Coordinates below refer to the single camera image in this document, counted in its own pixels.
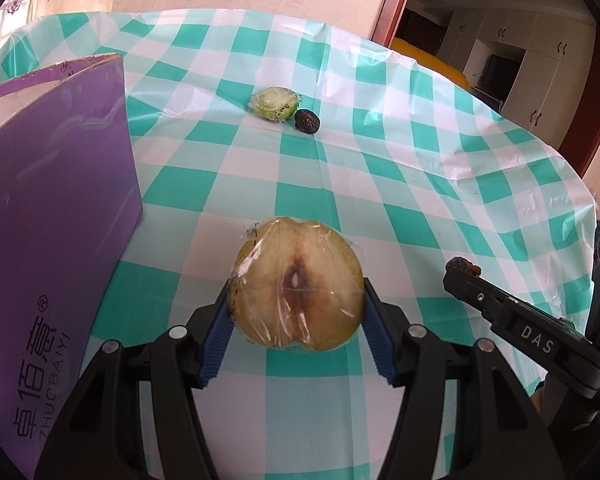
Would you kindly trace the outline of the halved pear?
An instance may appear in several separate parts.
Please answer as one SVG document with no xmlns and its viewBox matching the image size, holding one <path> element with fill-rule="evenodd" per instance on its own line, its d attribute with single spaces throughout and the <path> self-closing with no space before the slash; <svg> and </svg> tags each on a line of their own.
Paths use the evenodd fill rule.
<svg viewBox="0 0 600 480">
<path fill-rule="evenodd" d="M 350 244 L 330 226 L 275 217 L 247 231 L 227 305 L 254 344 L 334 350 L 362 322 L 363 271 Z"/>
</svg>

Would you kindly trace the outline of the green kiwi half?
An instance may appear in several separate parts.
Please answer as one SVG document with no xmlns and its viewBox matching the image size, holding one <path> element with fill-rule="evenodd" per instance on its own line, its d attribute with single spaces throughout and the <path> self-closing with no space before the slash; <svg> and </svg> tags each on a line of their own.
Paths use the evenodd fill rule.
<svg viewBox="0 0 600 480">
<path fill-rule="evenodd" d="M 298 93 L 284 87 L 268 87 L 255 93 L 249 108 L 269 122 L 286 122 L 298 110 L 301 98 Z"/>
</svg>

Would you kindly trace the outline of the dark wrinkled passion fruit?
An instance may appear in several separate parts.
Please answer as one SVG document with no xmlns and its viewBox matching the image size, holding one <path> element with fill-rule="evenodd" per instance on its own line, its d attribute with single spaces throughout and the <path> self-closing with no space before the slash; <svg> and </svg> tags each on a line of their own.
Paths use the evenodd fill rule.
<svg viewBox="0 0 600 480">
<path fill-rule="evenodd" d="M 294 126 L 306 134 L 315 134 L 321 128 L 321 121 L 312 110 L 297 110 L 294 114 Z"/>
</svg>

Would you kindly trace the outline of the yellow sofa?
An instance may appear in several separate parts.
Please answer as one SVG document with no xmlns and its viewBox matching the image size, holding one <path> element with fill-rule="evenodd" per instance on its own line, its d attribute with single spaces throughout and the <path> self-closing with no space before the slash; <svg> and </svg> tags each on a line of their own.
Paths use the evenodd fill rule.
<svg viewBox="0 0 600 480">
<path fill-rule="evenodd" d="M 442 76 L 445 76 L 446 79 L 449 79 L 450 81 L 452 81 L 453 84 L 456 84 L 460 88 L 466 91 L 471 90 L 471 85 L 469 84 L 466 76 L 462 72 L 460 72 L 453 66 L 439 60 L 434 55 L 427 53 L 422 49 L 414 47 L 412 44 L 409 44 L 405 40 L 402 40 L 400 38 L 394 38 L 391 41 L 390 49 L 404 56 L 407 56 L 408 58 L 412 58 L 420 66 L 424 66 Z"/>
</svg>

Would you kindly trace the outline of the red wooden door frame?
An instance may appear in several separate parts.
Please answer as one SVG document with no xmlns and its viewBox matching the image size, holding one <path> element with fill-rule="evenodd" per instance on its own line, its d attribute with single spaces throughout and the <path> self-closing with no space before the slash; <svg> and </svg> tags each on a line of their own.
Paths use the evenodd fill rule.
<svg viewBox="0 0 600 480">
<path fill-rule="evenodd" d="M 384 0 L 370 40 L 389 47 L 402 18 L 407 0 Z"/>
</svg>

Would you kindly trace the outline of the white cabinet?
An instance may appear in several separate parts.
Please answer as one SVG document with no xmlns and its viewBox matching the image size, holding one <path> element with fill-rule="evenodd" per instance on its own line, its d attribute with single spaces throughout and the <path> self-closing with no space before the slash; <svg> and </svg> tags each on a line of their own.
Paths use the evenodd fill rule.
<svg viewBox="0 0 600 480">
<path fill-rule="evenodd" d="M 559 148 L 582 98 L 595 36 L 594 26 L 556 15 L 457 10 L 437 58 L 503 117 Z"/>
</svg>

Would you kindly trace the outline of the purple cardboard box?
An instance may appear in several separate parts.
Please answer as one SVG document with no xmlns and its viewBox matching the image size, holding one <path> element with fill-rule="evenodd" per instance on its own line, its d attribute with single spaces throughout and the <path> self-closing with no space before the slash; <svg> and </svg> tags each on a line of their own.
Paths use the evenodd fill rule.
<svg viewBox="0 0 600 480">
<path fill-rule="evenodd" d="M 0 447 L 26 478 L 142 214 L 120 54 L 0 84 Z"/>
</svg>

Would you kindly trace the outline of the teal checkered tablecloth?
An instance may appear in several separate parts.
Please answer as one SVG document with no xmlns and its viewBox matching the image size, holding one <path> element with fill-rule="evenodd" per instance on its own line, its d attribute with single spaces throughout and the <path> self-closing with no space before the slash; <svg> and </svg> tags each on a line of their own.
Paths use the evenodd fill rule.
<svg viewBox="0 0 600 480">
<path fill-rule="evenodd" d="M 595 203 L 554 148 L 442 76 L 317 22 L 241 10 L 39 18 L 0 49 L 0 84 L 87 55 L 123 55 L 144 218 L 102 298 L 101 344 L 153 341 L 215 300 L 247 228 L 273 217 L 339 231 L 380 299 L 441 339 L 493 338 L 528 391 L 544 375 L 443 290 L 462 256 L 488 281 L 583 330 Z M 317 134 L 249 109 L 286 87 Z M 362 330 L 336 350 L 272 350 L 237 330 L 194 390 L 221 479 L 375 479 L 402 391 Z"/>
</svg>

